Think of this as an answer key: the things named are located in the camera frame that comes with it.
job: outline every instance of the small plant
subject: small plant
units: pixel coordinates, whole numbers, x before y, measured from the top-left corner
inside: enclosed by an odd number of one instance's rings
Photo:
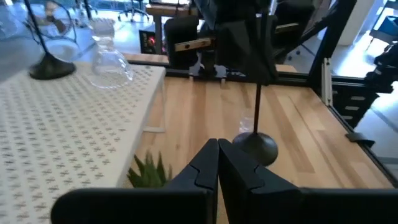
[[[168,181],[172,179],[172,168],[171,166],[169,167],[169,174],[166,175],[161,153],[159,153],[157,166],[155,166],[152,155],[149,152],[147,152],[145,156],[145,164],[141,162],[137,156],[134,156],[134,160],[138,165],[140,175],[138,175],[132,168],[129,169],[129,173],[127,175],[130,183],[134,188],[163,187]]]

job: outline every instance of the black clamp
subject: black clamp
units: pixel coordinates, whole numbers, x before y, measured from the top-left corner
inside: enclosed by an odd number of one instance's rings
[[[374,143],[376,143],[375,141],[366,138],[366,136],[362,133],[348,133],[346,134],[346,137],[350,142],[356,142],[358,144],[361,143],[369,148],[371,148]]]

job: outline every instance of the perforated white shelf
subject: perforated white shelf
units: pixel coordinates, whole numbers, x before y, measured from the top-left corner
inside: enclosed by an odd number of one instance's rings
[[[133,80],[98,88],[91,65],[38,81],[0,84],[0,223],[49,223],[72,189],[122,185],[165,68],[131,65]]]

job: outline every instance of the wooden tabletop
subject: wooden tabletop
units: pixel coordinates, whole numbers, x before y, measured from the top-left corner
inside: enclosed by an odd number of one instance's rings
[[[254,111],[255,84],[193,82],[165,79],[165,134],[144,133],[136,151],[146,151],[178,174],[209,138],[232,140],[242,112]],[[155,100],[150,123],[162,121],[160,97]],[[269,168],[298,186],[319,188],[391,188],[392,185],[355,143],[345,128],[309,88],[271,85],[263,88],[259,130],[272,136],[279,156]],[[218,223],[227,223],[219,190]]]
[[[188,16],[189,9],[188,5],[178,7],[175,6],[166,6],[166,5],[151,5],[147,4],[145,6],[146,12],[152,16]],[[197,15],[198,11],[196,8],[191,9],[191,15]]]

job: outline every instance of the black round base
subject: black round base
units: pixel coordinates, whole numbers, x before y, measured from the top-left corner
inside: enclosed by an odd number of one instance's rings
[[[29,75],[36,80],[52,80],[70,75],[75,70],[76,66],[73,63],[65,62],[50,53],[45,53],[42,60],[30,68]]]
[[[263,166],[269,166],[278,157],[278,145],[263,133],[242,133],[232,143],[252,155]]]

